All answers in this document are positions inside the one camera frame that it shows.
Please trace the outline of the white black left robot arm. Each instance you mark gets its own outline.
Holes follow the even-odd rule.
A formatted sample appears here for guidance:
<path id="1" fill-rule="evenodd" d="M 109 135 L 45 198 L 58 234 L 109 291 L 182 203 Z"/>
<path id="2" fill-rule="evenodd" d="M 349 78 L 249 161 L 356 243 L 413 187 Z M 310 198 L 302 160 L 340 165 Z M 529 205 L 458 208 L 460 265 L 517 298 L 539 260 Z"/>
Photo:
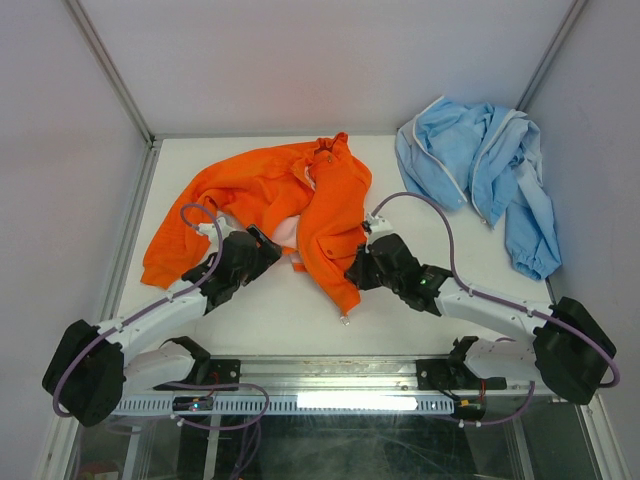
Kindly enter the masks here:
<path id="1" fill-rule="evenodd" d="M 216 252 L 128 317 L 101 325 L 78 320 L 65 330 L 42 380 L 57 415 L 91 427 L 130 395 L 221 383 L 210 353 L 172 333 L 230 301 L 281 258 L 282 248 L 254 225 L 219 238 Z"/>

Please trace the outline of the orange zip jacket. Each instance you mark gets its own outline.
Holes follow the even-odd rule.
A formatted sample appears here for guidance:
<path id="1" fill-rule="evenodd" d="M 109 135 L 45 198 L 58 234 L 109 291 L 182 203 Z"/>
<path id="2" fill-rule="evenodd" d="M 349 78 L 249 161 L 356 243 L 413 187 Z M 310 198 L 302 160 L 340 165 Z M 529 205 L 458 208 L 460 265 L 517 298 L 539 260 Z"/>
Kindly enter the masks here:
<path id="1" fill-rule="evenodd" d="M 142 283 L 168 288 L 204 256 L 209 240 L 193 227 L 222 212 L 257 226 L 308 273 L 342 314 L 360 302 L 345 273 L 365 241 L 372 174 L 348 135 L 260 148 L 200 171 L 177 197 L 143 257 Z"/>

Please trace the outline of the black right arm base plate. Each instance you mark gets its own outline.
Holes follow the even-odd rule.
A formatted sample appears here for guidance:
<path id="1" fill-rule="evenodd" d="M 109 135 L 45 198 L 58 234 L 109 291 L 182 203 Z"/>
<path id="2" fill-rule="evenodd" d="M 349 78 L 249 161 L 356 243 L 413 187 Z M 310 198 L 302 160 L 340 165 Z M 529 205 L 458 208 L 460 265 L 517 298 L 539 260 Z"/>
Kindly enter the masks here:
<path id="1" fill-rule="evenodd" d="M 502 377 L 481 379 L 463 364 L 450 365 L 445 359 L 418 359 L 415 361 L 417 387 L 421 391 L 505 390 Z"/>

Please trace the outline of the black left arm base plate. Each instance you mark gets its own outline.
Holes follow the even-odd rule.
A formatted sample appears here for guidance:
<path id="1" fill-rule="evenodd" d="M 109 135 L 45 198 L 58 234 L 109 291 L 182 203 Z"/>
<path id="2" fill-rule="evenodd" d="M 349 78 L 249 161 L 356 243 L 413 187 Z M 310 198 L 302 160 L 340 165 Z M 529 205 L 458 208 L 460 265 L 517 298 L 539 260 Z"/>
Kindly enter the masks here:
<path id="1" fill-rule="evenodd" d="M 241 361 L 239 359 L 213 358 L 209 362 L 205 385 L 209 388 L 222 385 L 222 391 L 239 389 Z"/>

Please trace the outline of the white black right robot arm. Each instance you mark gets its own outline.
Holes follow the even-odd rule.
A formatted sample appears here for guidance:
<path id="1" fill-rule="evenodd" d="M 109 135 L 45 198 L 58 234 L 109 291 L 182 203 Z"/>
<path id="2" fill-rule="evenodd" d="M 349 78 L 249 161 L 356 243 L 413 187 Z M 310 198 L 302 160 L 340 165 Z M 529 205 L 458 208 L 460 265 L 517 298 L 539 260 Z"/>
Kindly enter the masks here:
<path id="1" fill-rule="evenodd" d="M 586 405 L 601 387 L 616 349 L 578 301 L 545 306 L 463 287 L 450 270 L 422 264 L 397 234 L 358 247 L 345 277 L 360 290 L 386 287 L 411 309 L 461 319 L 498 333 L 454 340 L 427 369 L 432 388 L 462 390 L 481 381 L 541 383 L 560 398 Z"/>

